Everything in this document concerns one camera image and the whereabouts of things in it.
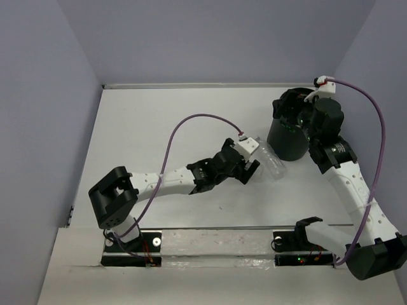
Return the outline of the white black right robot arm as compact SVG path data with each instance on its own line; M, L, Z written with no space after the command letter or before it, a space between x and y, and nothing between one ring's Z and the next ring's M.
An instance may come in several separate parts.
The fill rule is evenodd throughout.
M274 100L273 121L267 142L283 161L296 161L309 153L322 176L333 186L350 220L362 226L346 234L313 216L296 222L292 231L277 231L271 247L283 265L322 264L323 251L331 252L328 264L344 260L358 280L399 269L406 262L406 236L386 218L370 198L357 156L340 135L344 120L341 105L308 88L293 88Z

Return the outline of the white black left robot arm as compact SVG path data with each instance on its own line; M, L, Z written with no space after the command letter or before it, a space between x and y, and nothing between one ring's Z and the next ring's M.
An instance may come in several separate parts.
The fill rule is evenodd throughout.
M226 139L214 157L165 173L131 173L117 166L88 192L98 227L112 245L134 255L135 249L146 245L141 218L130 214L136 203L150 205L156 197L205 193L226 179L247 184L260 166L251 159L258 149L259 143L251 137L238 142Z

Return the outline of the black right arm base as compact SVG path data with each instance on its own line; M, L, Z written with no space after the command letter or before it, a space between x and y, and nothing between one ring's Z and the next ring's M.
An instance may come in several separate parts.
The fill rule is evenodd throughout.
M299 241L294 231L274 231L270 243L277 267L332 266L333 255L319 245Z

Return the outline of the large clear plastic bottle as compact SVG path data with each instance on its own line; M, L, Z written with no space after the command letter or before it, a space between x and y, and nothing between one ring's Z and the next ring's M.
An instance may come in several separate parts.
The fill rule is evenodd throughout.
M285 164L283 164L282 160L276 155L266 140L261 137L256 137L255 140L259 144L256 158L259 160L262 170L268 170L269 177L273 177L274 180L282 179L287 172Z

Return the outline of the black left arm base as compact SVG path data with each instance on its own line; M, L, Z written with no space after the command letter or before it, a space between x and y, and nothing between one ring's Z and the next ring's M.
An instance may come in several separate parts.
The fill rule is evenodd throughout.
M101 265L104 267L153 268L162 265L162 232L142 230L136 240L118 242L114 234L104 231Z

